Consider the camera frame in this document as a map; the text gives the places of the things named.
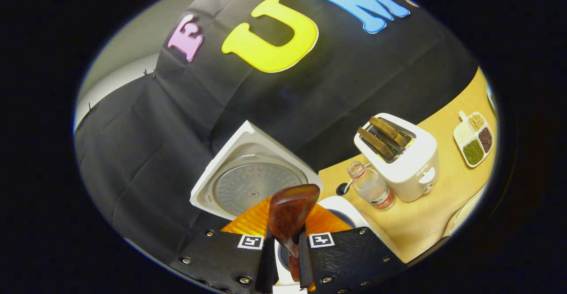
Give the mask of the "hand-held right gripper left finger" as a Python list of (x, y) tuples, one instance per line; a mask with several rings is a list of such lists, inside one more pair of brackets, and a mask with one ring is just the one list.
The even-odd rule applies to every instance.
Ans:
[(171, 268), (208, 290), (271, 294), (277, 281), (267, 198), (222, 229), (206, 229), (172, 259)]

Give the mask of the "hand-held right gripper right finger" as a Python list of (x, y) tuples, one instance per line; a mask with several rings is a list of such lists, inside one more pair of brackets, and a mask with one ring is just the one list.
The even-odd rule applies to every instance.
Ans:
[(315, 205), (300, 236), (300, 284), (311, 294), (366, 294), (406, 268), (397, 247), (360, 213), (351, 227)]

